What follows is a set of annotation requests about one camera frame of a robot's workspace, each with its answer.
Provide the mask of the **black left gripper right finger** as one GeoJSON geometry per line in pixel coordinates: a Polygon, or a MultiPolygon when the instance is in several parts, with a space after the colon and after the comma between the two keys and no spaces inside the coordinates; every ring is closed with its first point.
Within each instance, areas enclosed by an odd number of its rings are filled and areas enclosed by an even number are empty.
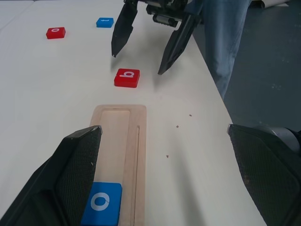
{"type": "Polygon", "coordinates": [[[256,128],[228,128],[240,175],[267,226],[301,226],[301,155],[256,128]]]}

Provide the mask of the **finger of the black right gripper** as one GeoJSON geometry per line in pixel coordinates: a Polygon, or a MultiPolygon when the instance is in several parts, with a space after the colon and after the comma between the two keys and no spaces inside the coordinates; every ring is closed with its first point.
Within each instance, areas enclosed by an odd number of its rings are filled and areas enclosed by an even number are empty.
{"type": "Polygon", "coordinates": [[[111,54],[113,57],[116,57],[123,49],[133,31],[132,25],[137,15],[137,4],[138,1],[124,1],[112,34],[111,54]]]}
{"type": "Polygon", "coordinates": [[[164,74],[185,50],[190,37],[201,20],[200,15],[186,14],[178,30],[173,31],[162,56],[158,74],[164,74]]]}

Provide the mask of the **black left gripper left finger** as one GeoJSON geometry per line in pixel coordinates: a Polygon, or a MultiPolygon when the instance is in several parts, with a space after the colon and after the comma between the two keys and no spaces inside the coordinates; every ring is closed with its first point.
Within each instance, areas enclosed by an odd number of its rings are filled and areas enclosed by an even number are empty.
{"type": "Polygon", "coordinates": [[[66,136],[29,178],[0,226],[80,226],[102,133],[97,125],[66,136]]]}

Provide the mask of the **blue letter t block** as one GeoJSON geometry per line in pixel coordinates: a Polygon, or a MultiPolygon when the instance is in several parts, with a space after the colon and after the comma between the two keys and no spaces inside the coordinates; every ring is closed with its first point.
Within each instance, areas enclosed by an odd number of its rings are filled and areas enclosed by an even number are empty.
{"type": "Polygon", "coordinates": [[[114,19],[111,17],[100,17],[96,22],[97,28],[111,28],[114,24],[114,19]]]}

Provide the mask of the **red letter b block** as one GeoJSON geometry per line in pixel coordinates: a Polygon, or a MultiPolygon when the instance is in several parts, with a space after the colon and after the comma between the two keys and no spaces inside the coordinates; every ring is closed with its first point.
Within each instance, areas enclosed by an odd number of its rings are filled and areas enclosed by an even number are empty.
{"type": "Polygon", "coordinates": [[[114,85],[116,87],[136,88],[139,78],[139,70],[120,68],[115,76],[114,85]]]}

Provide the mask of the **blue letter o block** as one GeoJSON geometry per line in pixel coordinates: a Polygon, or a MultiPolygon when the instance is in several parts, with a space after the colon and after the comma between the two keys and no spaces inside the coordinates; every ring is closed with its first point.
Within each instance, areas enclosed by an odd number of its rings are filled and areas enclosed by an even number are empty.
{"type": "Polygon", "coordinates": [[[94,182],[80,226],[118,226],[122,186],[94,182]]]}

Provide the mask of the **red letter o block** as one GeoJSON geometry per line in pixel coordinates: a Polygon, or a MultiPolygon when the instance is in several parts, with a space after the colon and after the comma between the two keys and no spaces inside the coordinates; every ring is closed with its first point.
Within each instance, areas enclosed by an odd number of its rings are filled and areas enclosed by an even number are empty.
{"type": "Polygon", "coordinates": [[[48,28],[46,37],[47,39],[61,39],[64,38],[66,30],[64,27],[48,28]]]}

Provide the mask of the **silver robot body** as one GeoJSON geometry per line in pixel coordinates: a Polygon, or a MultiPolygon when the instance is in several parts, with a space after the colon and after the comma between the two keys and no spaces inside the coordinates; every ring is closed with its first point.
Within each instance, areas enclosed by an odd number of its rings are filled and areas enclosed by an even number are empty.
{"type": "Polygon", "coordinates": [[[293,152],[301,155],[301,131],[295,132],[284,127],[257,126],[256,129],[277,136],[281,139],[293,152]]]}

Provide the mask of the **wooden letter tray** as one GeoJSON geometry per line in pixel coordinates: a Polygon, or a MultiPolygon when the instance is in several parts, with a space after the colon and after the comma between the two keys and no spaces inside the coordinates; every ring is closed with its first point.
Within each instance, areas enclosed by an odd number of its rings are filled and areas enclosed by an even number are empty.
{"type": "Polygon", "coordinates": [[[118,226],[145,224],[146,119],[143,105],[99,105],[91,118],[103,131],[94,181],[122,186],[118,226]]]}

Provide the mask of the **person in blue jeans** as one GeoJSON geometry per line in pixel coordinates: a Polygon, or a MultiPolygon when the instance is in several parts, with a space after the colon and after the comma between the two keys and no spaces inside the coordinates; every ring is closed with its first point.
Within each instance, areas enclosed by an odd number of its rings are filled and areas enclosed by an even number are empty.
{"type": "Polygon", "coordinates": [[[252,0],[204,0],[205,61],[224,98],[252,0]]]}

